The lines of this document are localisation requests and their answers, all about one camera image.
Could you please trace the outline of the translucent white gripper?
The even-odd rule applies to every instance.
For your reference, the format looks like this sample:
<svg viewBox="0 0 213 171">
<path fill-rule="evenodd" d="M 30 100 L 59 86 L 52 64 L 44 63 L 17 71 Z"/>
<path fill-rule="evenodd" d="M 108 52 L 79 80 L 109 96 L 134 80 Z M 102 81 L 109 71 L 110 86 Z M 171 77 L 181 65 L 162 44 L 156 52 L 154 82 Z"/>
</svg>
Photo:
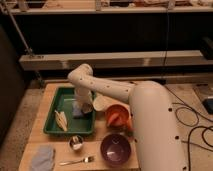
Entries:
<svg viewBox="0 0 213 171">
<path fill-rule="evenodd" d="M 76 87 L 74 89 L 74 97 L 80 109 L 82 109 L 84 103 L 93 105 L 92 93 L 89 89 Z"/>
</svg>

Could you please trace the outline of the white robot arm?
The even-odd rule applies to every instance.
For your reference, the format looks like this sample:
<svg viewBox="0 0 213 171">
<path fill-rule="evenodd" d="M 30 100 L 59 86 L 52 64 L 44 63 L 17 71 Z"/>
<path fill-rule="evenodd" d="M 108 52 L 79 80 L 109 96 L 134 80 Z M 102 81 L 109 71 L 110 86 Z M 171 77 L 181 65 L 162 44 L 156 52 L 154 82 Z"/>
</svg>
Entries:
<svg viewBox="0 0 213 171">
<path fill-rule="evenodd" d="M 189 171 L 168 90 L 155 81 L 138 84 L 93 76 L 88 64 L 68 74 L 75 87 L 126 103 L 133 115 L 133 134 L 142 171 Z"/>
</svg>

